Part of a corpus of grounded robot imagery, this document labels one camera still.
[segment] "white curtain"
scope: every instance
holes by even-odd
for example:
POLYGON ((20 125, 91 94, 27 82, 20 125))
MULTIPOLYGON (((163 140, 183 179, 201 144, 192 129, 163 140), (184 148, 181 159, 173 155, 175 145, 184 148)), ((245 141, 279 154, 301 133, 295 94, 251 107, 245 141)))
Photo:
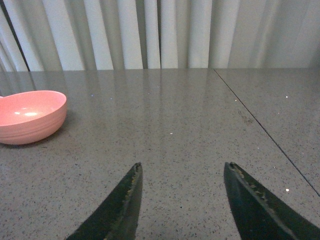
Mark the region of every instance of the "white curtain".
POLYGON ((320 67, 319 0, 3 2, 0 71, 320 67))

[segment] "speckled stone surface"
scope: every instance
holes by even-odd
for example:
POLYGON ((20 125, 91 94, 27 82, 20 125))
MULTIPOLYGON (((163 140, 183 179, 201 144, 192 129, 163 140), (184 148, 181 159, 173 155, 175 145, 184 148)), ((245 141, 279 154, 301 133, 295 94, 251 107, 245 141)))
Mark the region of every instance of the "speckled stone surface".
POLYGON ((217 72, 320 195, 320 68, 217 72))
POLYGON ((225 162, 320 226, 317 193, 212 69, 0 74, 4 96, 35 89, 65 93, 67 117, 42 141, 0 144, 1 239, 64 239, 136 162, 137 240, 239 240, 225 162))

